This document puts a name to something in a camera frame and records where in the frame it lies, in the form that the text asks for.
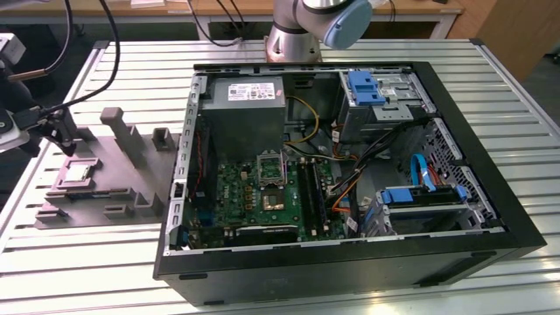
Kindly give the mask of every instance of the black cable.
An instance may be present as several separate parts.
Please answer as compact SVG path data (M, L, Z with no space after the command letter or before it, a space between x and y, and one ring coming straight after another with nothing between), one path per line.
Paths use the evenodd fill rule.
M394 22L396 21L396 7L394 7L394 2L393 0L388 0L388 2L390 3L390 17L388 19L389 22Z
M9 76L10 81L24 81L28 79L33 79L36 77L41 77L46 74L50 74L58 68L60 64L66 58L68 49L70 47L70 41L72 41L72 36L73 36L73 14L72 14L70 0L64 0L64 9L66 13L66 39L65 39L62 50L60 51L58 57L54 59L50 65L48 65L45 68L10 75Z
M238 15L238 19L240 19L240 21L241 21L241 25L242 25L242 38L245 38L246 39L246 36L249 35L249 33L252 32L252 30L250 31L248 31L248 28L246 28L246 23L245 23L245 20L242 19L242 14L241 14L241 12L238 11L238 8L237 8L237 5L236 5L236 2L233 1L233 0L229 0L229 2L230 2L230 5L233 6L233 9L236 10L236 12L237 12L237 15Z
M94 97L98 93L101 93L101 92L104 92L104 90L106 90L106 88L110 86L110 84L114 81L116 72L118 71L118 64L121 62L121 40L118 38L118 31L116 29L113 15L110 14L110 10L108 8L106 2L105 2L105 0L98 0L98 3L101 4L102 10L105 11L108 23L109 23L109 26L110 26L110 33L113 34L113 40L114 40L114 64L113 64L113 71L110 72L110 77L108 78L108 81L105 82L102 87L100 87L92 93L76 98L74 100L70 100L66 103L56 105L50 108L45 108L42 110L42 113L41 113L44 116L56 112L57 110L68 108L69 106L82 102L84 100L88 100L89 98Z
M204 37L206 38L206 40L216 46L218 47L230 47L233 45L237 45L237 43L240 42L241 38L238 37L237 39L234 39L230 43L228 44L220 44L217 43L213 39L210 39L210 36L206 34L205 30L202 29L201 25L200 25L200 21L198 21L198 17L194 13L194 9L192 8L192 3L190 0L186 0L186 5L189 6L189 10L190 10L190 14L192 17L194 19L194 23L196 23L196 27L198 28L200 32L202 33Z
M228 15L229 21L230 21L230 23L233 24L233 27L236 28L236 31L237 31L237 36L242 38L242 32L241 32L241 30L240 30L240 29L238 29L238 27L237 27L237 22L233 20L233 17L230 16L228 9L225 8L225 5L221 3L221 0L216 0L216 2L217 2L217 4L220 5L221 9L224 10L225 14Z
M44 69L44 72L48 74L58 68L60 64L62 63L64 59L66 58L68 49L70 46L72 35L73 35L73 14L72 14L72 7L70 7L70 0L64 0L64 8L66 11L66 39L64 42L62 51L58 54L58 58L50 63L50 65Z

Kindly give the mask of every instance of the cable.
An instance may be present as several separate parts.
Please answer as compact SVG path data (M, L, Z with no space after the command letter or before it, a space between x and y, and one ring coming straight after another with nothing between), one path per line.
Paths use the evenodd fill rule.
M250 33L249 31L246 31L246 23L245 23L245 20L242 19L242 14L241 14L241 12L238 11L238 8L237 8L237 5L236 5L236 2L233 1L233 0L229 0L229 2L230 2L230 5L233 6L233 9L236 10L236 12L237 12L237 16L238 16L238 19L240 19L240 21L241 21L241 25L242 25L242 38L245 38L245 36Z
M389 22L394 22L396 21L396 7L394 7L394 2L393 0L388 0L388 2L390 3L390 16L388 21Z
M345 158L345 156L341 156L337 153L337 147L338 147L338 142L334 142L334 145L332 146L332 156L334 156L336 158ZM349 159L353 159L354 161L357 161L357 156L354 156L353 154L349 156Z
M225 8L225 5L221 3L221 0L216 0L216 2L217 2L217 4L220 5L221 9L224 10L225 15L226 15L226 16L228 16L228 18L229 18L229 21L230 21L230 23L233 24L233 27L236 28L236 31L237 31L237 36L242 38L242 32L241 32L241 30L240 30L240 29L238 29L238 27L237 27L237 23L236 23L236 21L233 20L233 18L232 18L232 16L230 16L230 14L229 14L229 11L228 11L228 9Z
M305 105L306 106L306 108L310 110L310 112L313 113L313 116L314 116L314 128L313 128L313 131L312 131L312 133L309 134L309 136L306 136L306 137L304 137L304 138L301 138L301 139L298 139L298 140L294 140L294 141L285 141L284 143L285 144L296 144L296 143L301 143L301 142L305 142L308 139L310 139L310 138L313 138L314 137L314 135L316 135L316 133L318 132L318 115L317 115L317 112L314 111L314 109L313 109L313 107L302 100L302 99L300 99L298 97L296 97L296 96L286 96L286 98L292 98L292 99L294 99L297 102L300 102L302 105Z
M60 51L58 57L50 63L50 65L46 66L44 69L28 71L28 72L8 76L8 80L10 82L24 81L28 79L33 79L36 77L42 77L46 74L50 74L58 68L60 64L66 58L68 49L70 47L70 41L72 41L72 36L73 36L73 14L72 14L70 0L64 0L64 8L66 12L66 39L65 39L62 50Z
M57 110L61 110L64 108L68 108L69 106L72 106L73 104L77 104L80 102L82 102L84 100L88 100L89 98L94 97L98 93L104 92L104 90L106 90L106 88L110 86L110 84L114 81L114 77L116 77L116 73L118 71L118 64L121 62L121 40L118 38L118 31L116 29L116 24L114 24L114 19L113 19L113 15L110 14L110 10L108 8L106 2L105 0L98 0L98 3L101 4L102 10L105 11L105 15L106 15L106 19L108 19L108 23L110 26L110 33L113 33L113 40L114 40L114 64L113 64L113 71L110 72L110 77L108 78L108 81L105 82L105 84L102 85L102 87L100 87L97 90L94 90L92 93L70 100L66 103L62 103L60 105L56 105L50 108L45 108L42 110L42 115L48 115L53 112L56 112Z
M337 157L325 156L322 154L310 154L304 151L301 151L298 148L296 148L292 144L284 144L288 146L296 153L298 153L301 156L306 156L309 158L320 158L320 159L328 159L329 161L344 161L345 159L340 159Z
M200 30L200 32L202 33L202 35L204 35L204 37L206 38L206 40L208 40L208 41L209 41L213 45L216 45L216 46L218 46L218 47L230 47L230 46L233 46L233 45L237 45L237 44L238 44L238 42L242 40L242 38L241 38L241 37L237 37L237 38L236 38L236 39L234 39L230 43L228 43L228 44L220 44L220 43L217 43L216 41L213 41L213 39L210 39L210 36L206 34L205 30L202 29L202 27L201 27L201 25L200 25L198 17L197 17L197 15L196 15L196 13L194 13L194 10L192 9L192 3L190 3L190 0L186 0L186 5L188 5L188 7L189 7L192 17L193 17L193 19L194 19L196 27L198 28L198 30Z
M338 199L336 199L334 204L332 205L332 211L334 211L334 209L338 206L338 203L341 202L344 196L348 194L349 190L352 189L352 187L357 184L357 180L360 179L360 177L356 178L356 180L352 182L352 184L348 185L346 189L344 190L342 194L338 196Z

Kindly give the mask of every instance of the metal workbench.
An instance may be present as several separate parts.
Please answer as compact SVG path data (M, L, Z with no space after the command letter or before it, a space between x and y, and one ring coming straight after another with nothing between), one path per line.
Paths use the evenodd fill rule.
M558 128L484 47L469 41L361 41L324 49L325 61L429 61L520 198L548 246L446 287L194 309L152 280L158 224L36 230L34 213L64 156L42 142L0 215L0 314L506 314L560 312ZM68 99L108 79L114 47L93 49ZM194 63L262 62L261 42L218 48L202 42L122 44L108 91L72 107L78 125L106 135L98 114L120 106L142 133L180 132Z

